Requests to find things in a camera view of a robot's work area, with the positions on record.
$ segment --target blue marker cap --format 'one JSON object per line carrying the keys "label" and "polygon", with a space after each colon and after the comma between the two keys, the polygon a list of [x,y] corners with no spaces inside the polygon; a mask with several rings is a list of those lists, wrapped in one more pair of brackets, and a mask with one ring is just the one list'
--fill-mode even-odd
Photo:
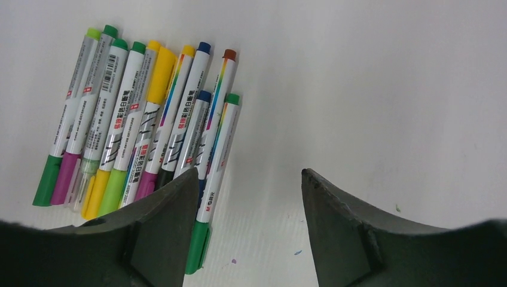
{"label": "blue marker cap", "polygon": [[197,51],[203,51],[206,54],[209,54],[211,50],[211,45],[206,42],[199,43],[199,48],[197,48]]}
{"label": "blue marker cap", "polygon": [[208,91],[204,91],[202,90],[201,92],[199,92],[199,95],[197,96],[197,99],[198,100],[203,100],[205,102],[211,102],[211,93],[208,92]]}

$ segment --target rainbow stripe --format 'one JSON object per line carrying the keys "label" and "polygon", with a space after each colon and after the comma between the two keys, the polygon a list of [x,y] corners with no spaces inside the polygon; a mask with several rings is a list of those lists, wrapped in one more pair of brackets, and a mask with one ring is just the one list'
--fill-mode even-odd
{"label": "rainbow stripe", "polygon": [[207,119],[206,130],[209,130],[209,128],[211,127],[211,119],[213,118],[213,114],[215,113],[216,102],[218,101],[217,95],[220,94],[220,88],[222,87],[222,80],[224,79],[225,66],[227,66],[227,62],[228,62],[228,59],[224,59],[224,64],[222,65],[222,71],[220,72],[220,76],[218,77],[218,83],[216,84],[216,90],[213,94],[213,104],[211,106],[211,109],[209,110],[209,118]]}
{"label": "rainbow stripe", "polygon": [[172,81],[173,84],[171,86],[169,96],[167,97],[167,102],[166,102],[166,106],[164,107],[164,113],[162,114],[162,119],[160,120],[161,127],[164,126],[164,122],[166,121],[167,110],[169,110],[169,105],[171,103],[171,98],[173,97],[174,89],[176,87],[176,82],[178,81],[179,71],[181,70],[181,66],[183,65],[183,58],[184,57],[185,57],[185,55],[182,54],[181,57],[179,58],[178,66],[176,67],[175,75],[174,75],[173,81]]}
{"label": "rainbow stripe", "polygon": [[227,114],[227,106],[228,105],[229,105],[229,103],[225,103],[225,105],[224,105],[224,111],[222,112],[222,117],[220,118],[220,124],[218,125],[218,131],[216,133],[215,143],[213,144],[213,149],[211,150],[211,157],[209,159],[209,164],[207,165],[206,174],[209,173],[209,170],[211,169],[211,163],[213,162],[213,158],[215,157],[216,144],[218,143],[218,138],[220,138],[220,136],[221,136],[220,131],[222,130],[222,126],[224,125],[224,119],[225,119],[225,115]]}

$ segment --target yellow marker cap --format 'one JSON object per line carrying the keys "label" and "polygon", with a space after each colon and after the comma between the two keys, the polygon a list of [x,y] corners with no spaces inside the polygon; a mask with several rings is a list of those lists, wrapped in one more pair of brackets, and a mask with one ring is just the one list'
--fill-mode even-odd
{"label": "yellow marker cap", "polygon": [[160,47],[146,96],[147,101],[158,105],[162,104],[175,63],[176,55],[169,49]]}
{"label": "yellow marker cap", "polygon": [[157,52],[160,50],[160,47],[162,47],[162,45],[155,40],[150,40],[148,45],[146,46],[147,49],[152,49]]}
{"label": "yellow marker cap", "polygon": [[183,50],[181,50],[181,53],[183,55],[194,57],[196,55],[196,50],[194,49],[194,47],[192,47],[190,45],[185,45],[183,47]]}
{"label": "yellow marker cap", "polygon": [[109,181],[110,172],[103,170],[97,170],[97,174],[93,177],[92,183],[90,183],[91,189],[88,188],[86,194],[81,216],[86,220],[96,218],[99,214],[100,203],[104,196],[104,191]]}

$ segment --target marker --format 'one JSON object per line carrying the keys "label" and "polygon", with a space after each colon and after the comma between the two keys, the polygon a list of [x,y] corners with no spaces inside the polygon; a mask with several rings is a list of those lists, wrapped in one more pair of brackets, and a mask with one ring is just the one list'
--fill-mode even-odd
{"label": "marker", "polygon": [[93,187],[95,173],[99,169],[100,156],[106,143],[106,134],[128,55],[129,46],[127,42],[123,39],[114,40],[109,50],[99,98],[88,130],[81,167],[77,173],[72,191],[67,193],[65,199],[65,204],[74,212],[81,211],[86,191],[88,188]]}
{"label": "marker", "polygon": [[222,109],[224,108],[225,94],[228,93],[233,83],[233,73],[236,68],[236,52],[227,49],[223,56],[222,69],[216,77],[215,90],[209,113],[204,124],[201,144],[197,151],[196,168],[199,177],[199,198],[202,198],[204,186],[206,185],[207,168],[211,162],[211,152],[215,143],[218,122],[220,121]]}
{"label": "marker", "polygon": [[90,126],[91,118],[93,117],[93,112],[97,104],[109,49],[117,35],[118,30],[116,28],[106,25],[100,36],[97,50],[93,56],[90,72],[84,84],[83,95],[81,96],[74,118],[71,137],[63,155],[62,165],[51,198],[52,205],[59,205],[65,202],[65,197],[71,186],[74,170],[77,164],[79,164],[78,160],[81,157],[81,151],[83,151],[88,127]]}
{"label": "marker", "polygon": [[141,119],[146,105],[146,93],[153,75],[155,61],[157,60],[160,43],[150,41],[146,47],[141,71],[136,80],[133,96],[130,102],[129,113],[125,121],[125,128],[121,134],[120,148],[114,161],[113,170],[109,175],[106,191],[99,208],[99,216],[105,215],[118,209],[121,192],[127,176],[132,150],[136,135],[141,126]]}
{"label": "marker", "polygon": [[197,96],[192,117],[188,123],[187,134],[185,135],[185,140],[183,141],[181,149],[182,152],[179,156],[178,164],[176,165],[174,178],[177,178],[196,164],[196,151],[200,143],[210,101],[211,93],[208,91],[201,91]]}
{"label": "marker", "polygon": [[185,270],[186,274],[193,274],[202,267],[204,262],[207,243],[211,234],[209,220],[224,177],[239,110],[239,96],[229,94],[227,100],[225,100],[215,146],[213,147],[213,158],[210,163],[209,174],[207,175],[204,197],[197,211],[196,222],[192,231],[187,268]]}
{"label": "marker", "polygon": [[93,55],[97,49],[100,39],[100,31],[94,28],[88,28],[88,32],[84,35],[83,43],[78,55],[76,67],[72,74],[71,84],[65,99],[65,106],[63,107],[62,117],[56,135],[54,137],[51,150],[42,172],[41,181],[37,188],[37,193],[33,198],[33,205],[35,206],[50,206],[51,196],[53,195],[56,179],[60,172],[60,165],[62,163],[63,152],[67,147],[69,141],[69,134],[71,132],[74,117],[78,109],[78,104],[83,95],[84,84],[86,76],[90,72]]}
{"label": "marker", "polygon": [[[194,102],[196,96],[199,93],[201,83],[206,73],[207,63],[209,60],[209,51],[211,46],[208,43],[199,43],[192,69],[188,74],[187,85],[183,92],[183,98],[179,105],[178,113],[176,114],[176,120],[170,133],[171,137],[167,144],[167,150],[164,159],[162,160],[162,167],[157,166],[158,176],[155,173],[151,175],[146,173],[146,177],[149,178],[150,189],[146,195],[151,194],[154,190],[166,185],[174,177],[174,171],[178,162],[179,154],[181,152],[185,133],[187,132],[188,122],[190,121],[190,115],[192,114]],[[141,179],[141,184],[145,180],[145,175]]]}
{"label": "marker", "polygon": [[[157,173],[160,169],[160,165],[162,164],[161,162],[167,148],[167,141],[171,135],[171,129],[175,124],[176,110],[178,109],[178,106],[181,110],[183,110],[182,108],[185,108],[183,101],[180,105],[180,100],[184,92],[185,83],[187,82],[190,67],[192,66],[195,54],[196,50],[194,47],[186,45],[183,47],[183,50],[179,55],[178,64],[175,68],[174,76],[171,80],[169,92],[167,93],[167,101],[164,106],[160,122],[158,123],[155,138],[151,144],[148,161],[146,162],[146,169],[141,176],[139,190],[136,193],[135,200],[139,200],[154,191],[155,180],[157,179]],[[185,116],[188,115],[189,111],[190,106],[186,107]]]}
{"label": "marker", "polygon": [[133,203],[136,197],[141,173],[146,165],[157,113],[164,101],[165,91],[175,62],[176,56],[171,51],[163,47],[160,48],[157,63],[155,64],[153,80],[151,81],[149,93],[146,97],[147,103],[144,109],[141,127],[136,138],[136,145],[132,152],[132,163],[129,166],[125,189],[118,208]]}
{"label": "marker", "polygon": [[98,216],[100,203],[108,184],[109,174],[114,165],[114,160],[120,148],[121,134],[129,112],[130,101],[134,93],[134,88],[141,71],[144,52],[146,46],[140,42],[134,42],[127,59],[127,65],[121,80],[120,91],[112,113],[111,123],[109,124],[106,144],[100,159],[97,175],[92,178],[93,185],[86,194],[81,216],[85,219],[93,219]]}

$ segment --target yellow marker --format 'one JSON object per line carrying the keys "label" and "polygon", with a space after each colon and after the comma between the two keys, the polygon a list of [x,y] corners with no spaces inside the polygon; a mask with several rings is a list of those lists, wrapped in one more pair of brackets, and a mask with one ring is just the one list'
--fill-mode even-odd
{"label": "yellow marker", "polygon": [[[116,206],[118,206],[123,181],[118,191],[119,194],[117,195],[114,193],[105,193],[106,186],[110,181],[109,177],[113,167],[116,168],[120,160],[123,160],[122,163],[130,160],[130,154],[125,152],[125,150],[128,150],[129,147],[130,150],[132,150],[135,137],[131,142],[128,142],[126,133],[128,133],[129,130],[139,130],[144,104],[146,102],[145,95],[151,80],[159,49],[159,42],[150,41],[145,48],[143,44],[134,42],[132,50],[130,50],[113,118],[109,126],[105,149],[100,160],[99,170],[93,178],[93,185],[90,184],[93,187],[88,189],[81,211],[81,216],[85,219],[93,219],[98,216],[102,201],[106,203],[116,201]],[[135,106],[141,106],[141,108],[139,108],[140,111],[138,111],[139,109],[133,108]]]}
{"label": "yellow marker", "polygon": [[170,76],[176,62],[176,55],[166,48],[160,48],[153,80],[149,86],[149,92],[146,97],[146,108],[143,114],[141,128],[139,129],[138,138],[132,155],[132,164],[129,167],[125,190],[118,208],[126,206],[136,197],[139,181],[146,161],[150,155],[149,146],[151,144],[152,135],[154,134],[155,121],[160,106],[164,102],[165,91],[169,84]]}

